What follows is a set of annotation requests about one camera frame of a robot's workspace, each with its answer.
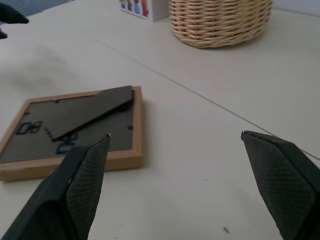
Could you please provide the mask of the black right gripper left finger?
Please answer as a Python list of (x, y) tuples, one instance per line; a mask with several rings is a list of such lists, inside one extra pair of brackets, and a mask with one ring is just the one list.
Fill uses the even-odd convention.
[(88, 240), (110, 146), (107, 134), (74, 145), (36, 188), (0, 240)]

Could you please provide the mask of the woven wicker basket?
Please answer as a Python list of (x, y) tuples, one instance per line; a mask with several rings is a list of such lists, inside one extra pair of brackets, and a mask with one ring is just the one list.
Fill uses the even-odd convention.
[(266, 28), (273, 0), (169, 0), (173, 34), (197, 48), (251, 41)]

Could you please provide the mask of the white box with cartoon print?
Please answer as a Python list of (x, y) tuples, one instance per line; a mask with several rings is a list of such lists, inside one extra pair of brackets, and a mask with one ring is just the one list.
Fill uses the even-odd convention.
[(157, 22), (167, 18), (169, 13), (169, 0), (118, 0), (120, 10), (139, 18)]

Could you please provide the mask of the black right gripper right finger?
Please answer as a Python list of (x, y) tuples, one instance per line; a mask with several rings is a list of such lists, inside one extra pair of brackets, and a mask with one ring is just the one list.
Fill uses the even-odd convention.
[(283, 240), (320, 240), (320, 168), (279, 137), (243, 131), (241, 140)]

